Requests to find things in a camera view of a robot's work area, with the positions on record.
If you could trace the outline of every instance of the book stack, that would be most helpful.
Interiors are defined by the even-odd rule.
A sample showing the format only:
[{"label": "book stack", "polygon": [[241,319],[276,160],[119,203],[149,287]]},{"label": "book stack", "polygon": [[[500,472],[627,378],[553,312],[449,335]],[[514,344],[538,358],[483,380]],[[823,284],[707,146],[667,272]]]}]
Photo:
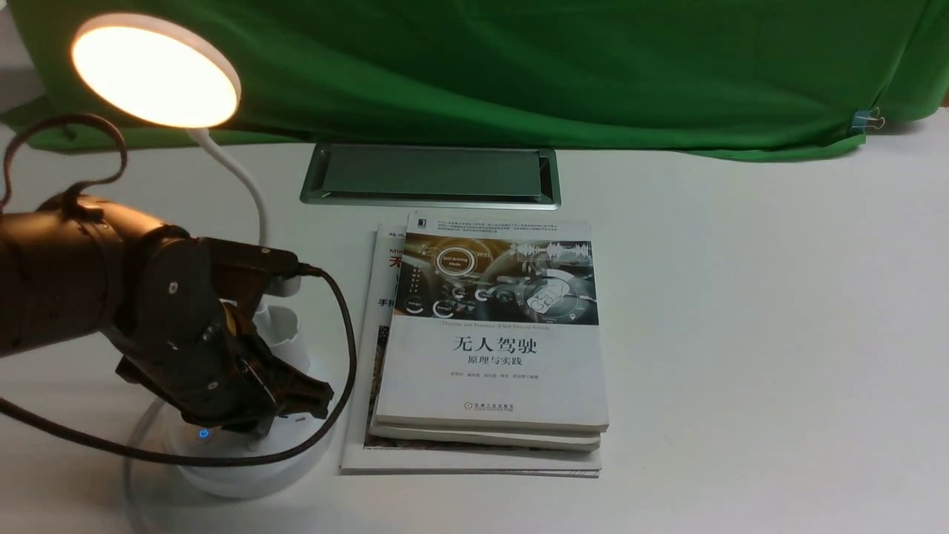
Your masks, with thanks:
[{"label": "book stack", "polygon": [[595,477],[589,226],[414,214],[377,235],[342,468]]}]

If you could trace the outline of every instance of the white desk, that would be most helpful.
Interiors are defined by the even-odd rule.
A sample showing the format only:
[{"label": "white desk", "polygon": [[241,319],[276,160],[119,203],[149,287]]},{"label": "white desk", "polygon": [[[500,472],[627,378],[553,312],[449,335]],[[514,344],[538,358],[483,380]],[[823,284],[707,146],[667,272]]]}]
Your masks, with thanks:
[{"label": "white desk", "polygon": [[[203,534],[942,531],[947,142],[941,111],[824,162],[560,151],[560,211],[476,214],[592,222],[612,418],[600,480],[341,477],[337,432],[316,471],[248,503],[171,489],[161,468],[143,468],[145,517],[156,532]],[[233,148],[267,185],[275,245],[338,278],[359,325],[373,231],[409,210],[303,205],[310,152]],[[26,150],[11,211],[116,164]],[[255,236],[250,197],[197,149],[134,153],[125,178],[95,193],[196,235]],[[341,389],[328,289],[307,282],[291,302]],[[112,373],[117,363],[97,336],[21,354],[0,362],[0,392],[124,440],[150,398]],[[0,435],[0,531],[126,532],[118,458],[9,420]]]}]

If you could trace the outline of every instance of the binder clip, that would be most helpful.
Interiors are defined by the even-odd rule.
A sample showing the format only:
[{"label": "binder clip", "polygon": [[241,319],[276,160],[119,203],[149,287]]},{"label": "binder clip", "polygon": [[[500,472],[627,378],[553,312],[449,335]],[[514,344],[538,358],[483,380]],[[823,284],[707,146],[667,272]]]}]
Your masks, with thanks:
[{"label": "binder clip", "polygon": [[866,133],[867,128],[879,130],[886,125],[886,118],[880,116],[880,109],[861,109],[853,114],[850,121],[850,135]]}]

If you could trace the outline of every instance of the lamp head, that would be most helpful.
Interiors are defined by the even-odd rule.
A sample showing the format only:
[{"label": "lamp head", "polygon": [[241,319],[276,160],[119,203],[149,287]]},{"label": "lamp head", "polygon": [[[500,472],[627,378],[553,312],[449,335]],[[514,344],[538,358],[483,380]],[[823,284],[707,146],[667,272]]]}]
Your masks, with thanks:
[{"label": "lamp head", "polygon": [[211,43],[166,20],[109,13],[72,41],[80,78],[111,105],[150,123],[206,128],[234,114],[240,80]]}]

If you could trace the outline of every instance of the green backdrop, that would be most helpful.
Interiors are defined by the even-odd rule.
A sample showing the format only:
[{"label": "green backdrop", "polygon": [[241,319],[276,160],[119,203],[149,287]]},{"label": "green backdrop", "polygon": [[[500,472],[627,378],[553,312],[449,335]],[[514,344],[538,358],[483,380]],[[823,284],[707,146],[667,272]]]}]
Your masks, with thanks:
[{"label": "green backdrop", "polygon": [[[864,140],[854,112],[933,113],[949,0],[9,0],[47,87],[0,120],[93,111],[132,146],[189,143],[89,93],[68,62],[87,18],[155,14],[241,77],[224,143],[346,140],[689,150],[820,158]],[[79,131],[34,145],[105,146]]]}]

